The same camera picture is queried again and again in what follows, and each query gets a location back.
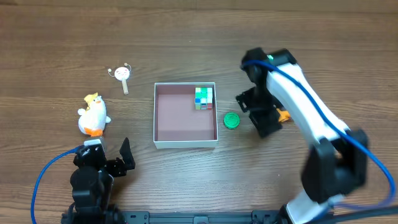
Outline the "colourful puzzle cube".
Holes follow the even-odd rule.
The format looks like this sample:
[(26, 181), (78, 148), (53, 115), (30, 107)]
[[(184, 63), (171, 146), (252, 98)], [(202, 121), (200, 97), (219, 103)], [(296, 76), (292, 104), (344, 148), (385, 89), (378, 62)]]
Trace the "colourful puzzle cube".
[(195, 88), (195, 109), (196, 110), (213, 109), (213, 89), (211, 87)]

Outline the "orange dinosaur toy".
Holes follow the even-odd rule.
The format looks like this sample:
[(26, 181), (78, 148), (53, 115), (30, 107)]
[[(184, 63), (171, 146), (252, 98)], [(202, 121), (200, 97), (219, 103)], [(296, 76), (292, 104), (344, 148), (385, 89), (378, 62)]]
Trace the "orange dinosaur toy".
[(282, 111), (279, 108), (277, 108), (276, 110), (279, 113), (279, 122), (280, 123), (286, 122), (286, 121), (288, 121), (291, 118), (291, 116), (290, 116), (288, 111), (286, 111), (286, 110)]

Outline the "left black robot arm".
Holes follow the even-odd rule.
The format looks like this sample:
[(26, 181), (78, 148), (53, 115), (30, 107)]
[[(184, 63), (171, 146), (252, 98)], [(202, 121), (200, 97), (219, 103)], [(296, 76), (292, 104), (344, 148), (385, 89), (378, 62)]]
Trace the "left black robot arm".
[(135, 169), (130, 142), (125, 138), (120, 158), (108, 160), (104, 138), (92, 137), (84, 141), (75, 153), (73, 163), (78, 167), (70, 177), (74, 202), (62, 214), (62, 224), (126, 224), (127, 221), (115, 204), (110, 204), (116, 177)]

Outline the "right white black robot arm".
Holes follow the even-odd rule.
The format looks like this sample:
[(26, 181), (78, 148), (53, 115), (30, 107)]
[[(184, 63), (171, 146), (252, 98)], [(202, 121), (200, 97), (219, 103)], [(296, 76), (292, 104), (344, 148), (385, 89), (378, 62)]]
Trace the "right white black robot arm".
[(328, 214), (336, 203), (366, 182), (368, 157), (339, 136), (341, 131), (367, 146), (362, 130), (352, 131), (338, 119), (306, 81), (296, 59), (287, 49), (265, 53), (248, 50), (241, 69), (255, 85), (236, 96), (243, 112), (264, 138), (292, 119), (309, 147), (301, 181), (303, 191), (262, 223), (307, 223)]

